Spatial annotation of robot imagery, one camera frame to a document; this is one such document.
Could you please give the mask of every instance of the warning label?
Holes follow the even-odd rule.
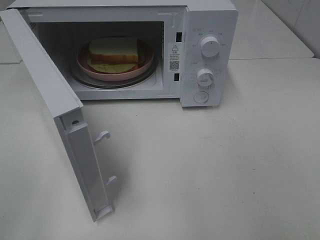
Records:
[[[168,71],[179,72],[181,68],[182,42],[168,43]]]

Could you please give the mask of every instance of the white table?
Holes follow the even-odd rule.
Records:
[[[239,16],[230,54],[231,60],[314,56],[261,0],[232,2],[239,11]]]
[[[231,60],[218,108],[86,101],[115,213],[93,223],[23,65],[0,65],[0,239],[320,238],[320,60]]]

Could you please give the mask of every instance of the white microwave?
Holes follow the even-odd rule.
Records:
[[[58,129],[93,221],[110,213],[95,139],[81,100],[180,99],[183,107],[220,102],[238,12],[230,0],[16,0],[0,17],[34,89]],[[93,39],[130,36],[154,51],[148,69],[102,81],[76,64]]]

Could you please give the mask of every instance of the door release button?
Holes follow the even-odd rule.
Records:
[[[208,101],[209,94],[206,93],[205,91],[200,91],[194,95],[193,99],[198,104],[204,104]]]

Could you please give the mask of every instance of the plate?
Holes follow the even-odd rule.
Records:
[[[138,47],[139,56],[141,54],[144,55],[144,62],[141,62],[139,64],[139,68],[136,70],[122,72],[122,73],[104,73],[104,72],[96,71],[88,65],[87,63],[87,58],[89,53],[88,46],[89,44],[86,44],[78,51],[78,54],[76,56],[76,61],[80,69],[85,74],[87,74],[88,76],[94,79],[98,79],[101,81],[126,81],[129,79],[136,78],[149,69],[154,59],[154,51],[151,48],[151,46],[149,46],[146,42],[138,39],[137,47]]]

